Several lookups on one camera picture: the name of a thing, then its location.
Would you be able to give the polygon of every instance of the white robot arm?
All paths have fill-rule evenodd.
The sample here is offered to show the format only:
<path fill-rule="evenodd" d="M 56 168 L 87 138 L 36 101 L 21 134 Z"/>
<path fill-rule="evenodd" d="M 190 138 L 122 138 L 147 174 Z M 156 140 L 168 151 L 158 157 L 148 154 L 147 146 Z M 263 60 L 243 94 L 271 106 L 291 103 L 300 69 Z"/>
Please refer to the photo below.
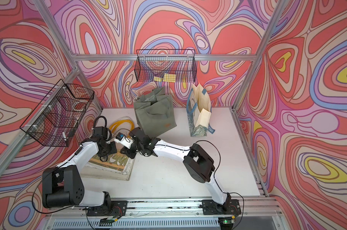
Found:
<path fill-rule="evenodd" d="M 99 210 L 105 210 L 101 215 L 107 214 L 111 210 L 109 193 L 84 189 L 79 172 L 95 154 L 103 157 L 116 153 L 115 142 L 124 145 L 120 152 L 130 158 L 141 153 L 145 156 L 163 156 L 183 162 L 191 177 L 206 185 L 220 209 L 228 208 L 231 196 L 223 192 L 220 183 L 214 178 L 213 159 L 200 145 L 179 146 L 159 138 L 151 139 L 140 128 L 130 132 L 131 138 L 119 133 L 115 141 L 110 142 L 107 140 L 106 129 L 96 127 L 94 134 L 85 139 L 68 159 L 43 172 L 42 204 L 45 208 L 68 205 L 98 207 Z"/>
<path fill-rule="evenodd" d="M 139 129 L 132 132 L 137 133 L 142 131 Z M 135 147 L 134 140 L 131 138 L 127 138 L 125 135 L 121 133 L 117 135 L 117 137 L 115 138 L 115 142 L 122 144 L 127 149 L 132 150 L 132 152 L 134 150 L 136 152 L 139 152 L 138 148 L 134 148 Z M 227 194 L 224 193 L 224 189 L 222 188 L 221 184 L 218 182 L 217 177 L 214 178 L 215 175 L 213 173 L 214 171 L 213 160 L 199 145 L 197 145 L 199 148 L 198 147 L 195 148 L 194 145 L 180 146 L 180 145 L 167 143 L 164 140 L 158 140 L 153 147 L 153 154 L 155 154 L 156 156 L 163 156 L 173 160 L 184 162 L 186 168 L 190 172 L 190 175 L 198 182 L 205 184 L 205 186 L 207 187 L 208 191 L 210 192 L 212 196 L 212 200 L 218 204 L 223 205 L 226 202 Z M 197 155 L 190 157 L 190 154 L 192 154 L 193 152 L 197 152 Z M 198 166 L 204 166 L 204 168 L 205 166 L 207 166 L 207 168 L 209 169 L 209 172 L 205 172 L 205 173 L 208 173 L 210 176 L 209 177 L 207 176 L 206 178 L 205 176 L 200 175 L 201 172 L 205 171 L 205 169 L 203 168 L 201 170 L 194 170 L 193 168 L 195 167 L 196 164 Z"/>

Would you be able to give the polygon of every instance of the black cable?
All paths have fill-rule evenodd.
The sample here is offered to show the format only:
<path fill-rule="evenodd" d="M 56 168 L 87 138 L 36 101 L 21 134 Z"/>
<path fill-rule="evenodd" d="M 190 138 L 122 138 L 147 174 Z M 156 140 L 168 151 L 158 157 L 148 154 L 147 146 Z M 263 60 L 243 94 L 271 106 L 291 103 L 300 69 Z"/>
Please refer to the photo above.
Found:
<path fill-rule="evenodd" d="M 198 143 L 199 141 L 205 141 L 205 142 L 208 142 L 209 144 L 213 145 L 210 141 L 207 141 L 207 140 L 198 140 L 197 142 L 195 142 L 195 144 Z M 214 170 L 214 173 L 213 173 L 214 181 L 216 182 L 217 186 L 219 187 L 219 189 L 221 190 L 222 193 L 225 193 L 225 194 L 232 194 L 232 193 L 235 193 L 235 194 L 241 196 L 241 195 L 238 194 L 237 192 L 229 192 L 229 193 L 223 192 L 222 189 L 221 189 L 221 187 L 218 185 L 218 183 L 217 183 L 217 181 L 216 181 L 215 174 L 216 174 L 217 169 L 219 168 L 219 165 L 221 164 L 221 154 L 219 153 L 219 150 L 217 149 L 217 147 L 216 147 L 215 145 L 213 145 L 213 147 L 216 148 L 216 150 L 217 150 L 217 152 L 218 152 L 218 154 L 219 154 L 219 163 L 218 163 L 218 166 L 217 166 L 217 168 Z M 240 224 L 240 222 L 241 222 L 241 220 L 242 220 L 242 217 L 243 217 L 243 215 L 244 215 L 244 205 L 245 205 L 245 201 L 244 201 L 244 198 L 243 198 L 242 196 L 241 196 L 241 198 L 243 199 L 243 210 L 242 210 L 242 212 L 241 212 L 241 219 L 240 219 L 240 221 L 237 223 L 237 225 L 236 225 L 235 227 L 233 227 L 231 230 L 233 230 L 234 228 L 236 228 L 236 227 Z"/>
<path fill-rule="evenodd" d="M 103 118 L 103 119 L 105 120 L 105 127 L 107 127 L 107 119 L 106 119 L 104 116 L 98 116 L 98 117 L 96 117 L 96 118 L 94 119 L 94 122 L 93 122 L 92 135 L 91 135 L 91 136 L 94 135 L 94 128 L 96 127 L 96 123 L 97 123 L 98 119 L 100 119 L 100 118 Z"/>
<path fill-rule="evenodd" d="M 89 220 L 88 220 L 88 215 L 87 215 L 87 209 L 85 209 L 85 216 L 87 217 L 87 221 L 89 223 L 89 226 L 93 229 L 96 230 L 95 228 L 93 228 L 93 226 L 90 224 Z"/>
<path fill-rule="evenodd" d="M 175 147 L 172 147 L 172 146 L 169 146 L 169 145 L 161 145 L 161 146 L 167 146 L 167 147 L 174 148 L 174 149 L 181 150 L 181 151 L 190 151 L 189 149 L 188 150 L 182 150 L 182 149 L 175 148 Z"/>
<path fill-rule="evenodd" d="M 96 127 L 97 121 L 98 121 L 98 119 L 100 119 L 100 118 L 103 118 L 103 119 L 105 120 L 105 127 L 107 127 L 107 119 L 106 119 L 106 117 L 104 117 L 104 116 L 98 116 L 98 117 L 96 117 L 96 118 L 94 119 L 93 128 Z"/>
<path fill-rule="evenodd" d="M 199 141 L 205 141 L 205 142 L 208 142 L 209 144 L 213 145 L 210 141 L 207 141 L 207 140 L 199 140 Z M 218 155 L 219 155 L 219 163 L 218 163 L 217 168 L 214 170 L 213 178 L 214 178 L 214 181 L 216 182 L 217 186 L 219 187 L 219 190 L 220 190 L 221 192 L 223 192 L 222 189 L 221 189 L 221 187 L 218 185 L 217 180 L 216 180 L 216 172 L 217 172 L 217 169 L 219 168 L 219 166 L 220 166 L 220 164 L 221 164 L 221 154 L 219 153 L 219 150 L 217 149 L 217 147 L 216 147 L 215 145 L 213 145 L 213 147 L 216 148 L 216 150 L 217 150 L 217 152 L 218 152 Z"/>
<path fill-rule="evenodd" d="M 232 193 L 235 193 L 235 194 L 241 196 L 241 195 L 238 194 L 237 192 L 229 192 L 228 194 L 232 194 Z M 237 223 L 237 225 L 236 225 L 235 227 L 233 227 L 231 230 L 235 229 L 235 228 L 240 224 L 240 222 L 241 222 L 241 220 L 242 220 L 242 216 L 244 215 L 245 201 L 244 201 L 244 198 L 243 198 L 242 196 L 241 196 L 241 198 L 243 199 L 243 210 L 241 211 L 241 219 L 240 219 L 240 221 Z"/>
<path fill-rule="evenodd" d="M 109 140 L 111 140 L 112 139 L 112 132 L 111 132 L 111 130 L 110 129 L 107 129 L 108 130 L 108 133 L 110 134 L 110 138 L 107 138 L 106 139 L 106 141 L 109 141 Z"/>
<path fill-rule="evenodd" d="M 80 148 L 83 148 L 83 146 L 80 145 L 79 148 L 78 148 L 75 152 L 79 152 L 79 149 L 80 149 Z M 63 165 L 65 165 L 66 163 L 68 163 L 68 161 L 65 162 L 64 164 L 60 165 L 59 167 L 56 167 L 54 170 L 52 170 L 50 173 L 48 173 L 47 176 L 45 176 L 44 178 L 48 177 L 48 176 L 49 176 L 51 173 L 53 173 L 56 169 L 61 168 L 61 167 L 62 167 Z M 44 178 L 41 179 L 41 181 L 38 183 L 38 185 L 36 186 L 36 188 L 34 189 L 33 194 L 32 194 L 32 206 L 33 206 L 33 209 L 34 209 L 36 212 L 41 213 L 41 214 L 52 214 L 52 213 L 55 213 L 55 212 L 58 212 L 58 211 L 61 211 L 61 210 L 64 210 L 64 209 L 67 209 L 67 208 L 70 208 L 70 207 L 75 206 L 75 205 L 70 205 L 70 206 L 67 206 L 67 207 L 65 207 L 65 208 L 62 208 L 62 209 L 58 209 L 58 210 L 56 210 L 56 211 L 53 211 L 53 212 L 41 212 L 41 211 L 39 211 L 39 210 L 36 208 L 36 205 L 34 204 L 33 200 L 34 200 L 34 194 L 36 193 L 36 190 L 37 190 L 38 186 L 42 183 L 42 181 L 43 181 Z"/>

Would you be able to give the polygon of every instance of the black wire basket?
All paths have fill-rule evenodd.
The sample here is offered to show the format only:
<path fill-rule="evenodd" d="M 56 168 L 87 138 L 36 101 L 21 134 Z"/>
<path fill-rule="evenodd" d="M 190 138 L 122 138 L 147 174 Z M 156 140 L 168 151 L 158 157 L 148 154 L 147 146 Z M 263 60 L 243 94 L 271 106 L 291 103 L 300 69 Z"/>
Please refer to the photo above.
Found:
<path fill-rule="evenodd" d="M 195 82 L 194 49 L 141 49 L 135 63 L 137 81 Z"/>
<path fill-rule="evenodd" d="M 23 127 L 27 117 L 20 129 L 43 146 L 68 147 L 93 98 L 93 90 L 63 82 L 29 128 Z"/>

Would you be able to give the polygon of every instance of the blue label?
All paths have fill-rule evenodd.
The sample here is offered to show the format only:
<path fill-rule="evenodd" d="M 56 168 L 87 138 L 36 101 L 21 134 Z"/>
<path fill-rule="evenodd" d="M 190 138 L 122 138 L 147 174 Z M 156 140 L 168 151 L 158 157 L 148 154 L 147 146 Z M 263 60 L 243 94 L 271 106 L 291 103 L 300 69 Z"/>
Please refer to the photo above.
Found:
<path fill-rule="evenodd" d="M 208 129 L 207 129 L 207 130 L 208 130 L 211 134 L 213 134 L 214 131 L 216 131 L 216 130 L 212 129 L 212 127 L 211 127 L 210 124 L 208 124 Z"/>

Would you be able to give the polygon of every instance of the aluminum frame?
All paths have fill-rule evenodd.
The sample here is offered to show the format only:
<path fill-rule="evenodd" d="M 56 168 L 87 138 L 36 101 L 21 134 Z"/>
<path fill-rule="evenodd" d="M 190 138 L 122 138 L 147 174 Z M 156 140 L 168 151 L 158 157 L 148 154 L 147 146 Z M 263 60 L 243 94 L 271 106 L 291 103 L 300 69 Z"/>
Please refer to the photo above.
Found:
<path fill-rule="evenodd" d="M 285 8 L 287 2 L 289 0 L 279 0 L 275 10 L 271 16 L 271 19 L 269 21 L 269 24 L 267 25 L 267 28 L 265 29 L 265 33 L 261 39 L 261 42 L 258 46 L 258 49 L 256 51 L 255 54 L 244 54 L 244 55 L 239 55 L 239 54 L 208 54 L 208 55 L 204 55 L 204 54 L 199 54 L 196 55 L 196 59 L 197 61 L 222 61 L 222 60 L 232 60 L 232 61 L 236 61 L 236 60 L 241 60 L 241 61 L 251 61 L 252 64 L 250 64 L 249 69 L 248 69 L 248 73 L 245 76 L 244 82 L 242 83 L 239 93 L 237 94 L 237 97 L 235 99 L 235 102 L 232 106 L 232 109 L 236 108 L 237 104 L 239 103 L 239 99 L 242 97 L 245 89 L 248 87 L 250 80 L 252 79 L 255 69 L 258 66 L 260 60 L 261 60 L 261 56 L 262 53 L 264 52 L 266 45 L 268 44 L 272 32 L 274 31 L 274 28 L 276 27 L 279 18 L 283 12 L 283 9 Z M 134 54 L 74 54 L 72 53 L 71 49 L 69 48 L 68 44 L 66 43 L 65 38 L 62 36 L 61 31 L 59 29 L 59 27 L 56 24 L 55 19 L 53 18 L 51 12 L 49 11 L 48 7 L 46 6 L 45 2 L 43 0 L 34 0 L 34 4 L 36 5 L 36 7 L 38 8 L 39 13 L 41 14 L 42 18 L 44 19 L 46 25 L 48 26 L 48 28 L 51 31 L 51 34 L 53 36 L 53 38 L 58 42 L 58 44 L 60 45 L 66 59 L 69 61 L 70 65 L 73 67 L 72 70 L 72 74 L 69 74 L 69 76 L 67 78 L 65 78 L 65 82 L 66 83 L 70 83 L 72 82 L 75 77 L 77 75 L 79 75 L 79 79 L 82 82 L 82 84 L 85 87 L 91 88 L 88 80 L 86 79 L 84 73 L 80 70 L 80 67 L 78 65 L 78 61 L 135 61 L 136 60 L 136 55 Z M 99 104 L 99 101 L 95 98 L 95 105 L 97 106 L 98 109 L 98 113 L 100 114 L 102 111 L 102 107 Z M 239 120 L 238 117 L 236 115 L 236 112 L 234 112 L 233 114 L 233 119 L 236 125 L 236 128 L 238 130 L 238 132 L 240 133 L 240 137 L 241 140 L 243 142 L 244 145 L 244 149 L 247 153 L 247 157 L 248 160 L 250 162 L 250 165 L 253 169 L 254 172 L 254 176 L 259 179 L 262 188 L 264 190 L 265 196 L 268 196 L 268 192 L 264 186 L 264 183 L 259 175 L 259 172 L 257 170 L 257 167 L 255 167 L 255 162 L 254 162 L 254 158 L 250 158 L 249 154 L 251 154 L 250 148 L 247 146 L 246 144 L 246 140 L 244 138 L 244 133 L 242 132 L 242 130 L 239 129 Z M 16 156 L 16 154 L 21 150 L 21 148 L 24 146 L 24 144 L 27 142 L 29 136 L 27 136 L 26 134 L 23 135 L 18 135 L 15 140 L 13 141 L 13 143 L 11 145 L 9 145 L 6 150 L 1 154 L 0 156 L 0 176 L 3 173 L 3 171 L 7 168 L 8 164 L 10 164 L 10 162 L 14 159 L 14 157 Z M 176 210 L 173 210 L 174 208 L 172 208 L 172 210 L 170 210 L 171 212 L 169 212 L 169 214 L 174 214 L 177 216 L 182 217 L 183 215 L 194 215 L 194 216 L 198 216 L 200 214 L 200 211 L 198 210 L 198 208 L 190 208 L 190 209 L 185 209 L 185 205 L 189 205 L 191 203 L 191 205 L 196 205 L 196 207 L 198 207 L 198 201 L 200 199 L 204 199 L 204 198 L 188 198 L 188 199 L 182 199 L 182 198 L 171 198 L 177 202 L 180 202 L 179 205 L 184 205 L 182 208 L 176 208 Z M 253 197 L 253 198 L 246 198 L 244 197 L 245 200 L 247 200 L 245 203 L 247 203 L 248 201 L 250 201 L 251 199 L 255 200 L 255 203 L 252 203 L 253 206 L 250 205 L 245 205 L 245 213 L 247 215 L 255 215 L 255 216 L 259 216 L 259 215 L 270 215 L 270 212 L 274 213 L 274 210 L 276 210 L 277 213 L 279 213 L 280 215 L 282 215 L 281 213 L 281 209 L 278 206 L 277 201 L 274 198 L 270 198 L 270 197 Z M 145 204 L 146 206 L 132 206 L 134 209 L 132 209 L 133 211 L 127 212 L 128 215 L 133 214 L 133 212 L 135 212 L 137 209 L 140 210 L 141 212 L 147 212 L 146 217 L 151 217 L 149 215 L 149 213 L 153 212 L 154 210 L 157 210 L 157 207 L 152 208 L 152 203 L 154 203 L 153 201 L 159 201 L 161 202 L 160 205 L 161 208 L 164 208 L 164 206 L 166 206 L 167 204 L 167 199 L 127 199 L 131 204 Z M 165 208 L 166 211 L 168 211 L 169 207 L 173 207 L 173 203 L 171 201 L 169 201 L 169 205 L 168 207 Z M 81 210 L 73 210 L 72 212 L 70 212 L 69 209 L 63 210 L 59 213 L 53 214 L 52 217 L 58 217 L 58 216 L 62 216 L 63 218 L 65 218 L 65 216 L 70 216 L 70 215 L 77 215 L 79 216 L 79 218 L 84 218 L 82 217 L 83 213 L 81 213 L 84 211 Z"/>
<path fill-rule="evenodd" d="M 247 87 L 249 86 L 249 83 L 251 81 L 251 79 L 253 78 L 254 74 L 256 73 L 256 69 L 258 67 L 258 65 L 260 64 L 260 61 L 262 59 L 263 53 L 268 45 L 268 42 L 270 41 L 273 31 L 276 28 L 279 19 L 281 18 L 281 15 L 285 9 L 285 7 L 287 6 L 289 0 L 279 0 L 277 2 L 277 5 L 273 11 L 273 14 L 271 16 L 271 19 L 269 20 L 269 23 L 267 25 L 267 28 L 265 29 L 265 33 L 262 37 L 262 39 L 260 40 L 258 49 L 255 53 L 256 55 L 256 59 L 254 62 L 252 62 L 252 64 L 249 66 L 248 72 L 245 76 L 245 79 L 242 83 L 242 85 L 240 86 L 239 92 L 237 93 L 236 99 L 232 105 L 232 108 L 235 109 L 237 108 L 237 106 L 240 103 L 240 99 L 243 97 L 244 93 L 246 92 Z"/>
<path fill-rule="evenodd" d="M 239 200 L 241 210 L 244 216 L 272 216 L 275 217 L 275 224 L 278 218 L 283 217 L 278 201 L 273 197 L 244 197 L 244 209 L 242 209 L 243 201 L 240 197 L 234 197 Z M 127 218 L 203 218 L 203 217 L 225 217 L 231 215 L 204 215 L 203 209 L 199 208 L 201 200 L 210 199 L 210 197 L 197 198 L 119 198 L 112 200 L 127 200 L 125 217 Z M 89 217 L 89 222 L 96 221 L 105 217 Z M 49 214 L 46 216 L 46 223 L 43 229 L 52 229 L 53 224 L 59 219 L 68 219 L 70 221 L 85 220 L 85 211 L 82 208 L 68 208 Z"/>
<path fill-rule="evenodd" d="M 76 75 L 78 74 L 77 69 L 73 69 L 65 78 L 65 83 L 72 83 L 75 79 Z M 54 96 L 57 94 L 60 88 L 57 88 L 53 91 L 53 93 L 48 97 L 48 99 L 44 102 L 42 105 L 42 109 L 39 109 L 33 117 L 29 120 L 27 125 L 33 124 L 33 122 L 40 116 L 45 106 L 47 106 L 51 100 L 54 98 Z M 3 172 L 7 169 L 7 167 L 10 165 L 10 163 L 13 161 L 15 156 L 19 153 L 19 151 L 24 147 L 26 142 L 30 136 L 23 132 L 22 130 L 19 130 L 19 134 L 13 139 L 10 145 L 6 147 L 6 149 L 2 152 L 0 155 L 0 177 L 3 174 Z"/>
<path fill-rule="evenodd" d="M 245 137 L 245 133 L 240 128 L 241 126 L 240 126 L 239 117 L 235 111 L 231 111 L 231 114 L 232 114 L 233 122 L 235 123 L 236 129 L 237 129 L 237 132 L 240 134 L 240 139 L 241 139 L 241 142 L 243 144 L 243 148 L 245 150 L 247 160 L 249 161 L 250 168 L 253 171 L 253 175 L 255 177 L 255 180 L 257 182 L 260 182 L 260 185 L 264 191 L 264 196 L 268 197 L 269 193 L 268 193 L 267 187 L 265 186 L 265 184 L 263 182 L 262 177 L 260 176 L 259 169 L 255 164 L 255 159 L 254 159 L 253 153 L 251 151 L 251 146 L 249 146 L 249 144 L 246 140 L 246 137 Z"/>
<path fill-rule="evenodd" d="M 74 58 L 72 57 L 71 49 L 69 48 L 65 38 L 62 36 L 61 31 L 60 31 L 54 17 L 52 16 L 49 8 L 46 6 L 44 0 L 33 0 L 33 2 L 36 5 L 38 12 L 42 16 L 44 22 L 48 26 L 48 28 L 51 32 L 51 36 L 60 45 L 61 50 L 64 53 L 66 59 L 69 61 L 70 65 L 73 68 L 76 68 L 79 71 L 79 80 L 81 81 L 82 85 L 89 88 L 89 89 L 92 89 L 92 87 L 89 84 L 89 81 L 87 80 L 87 78 L 85 77 L 83 71 L 81 71 L 81 69 L 78 65 L 78 62 L 76 62 L 74 60 Z M 94 98 L 93 101 L 94 101 L 95 106 L 97 106 L 97 109 L 102 110 L 102 106 L 99 103 L 98 99 Z"/>
<path fill-rule="evenodd" d="M 145 56 L 157 56 L 157 54 L 145 54 Z M 136 61 L 136 54 L 73 54 L 74 61 Z M 254 54 L 196 54 L 196 61 L 254 61 Z"/>

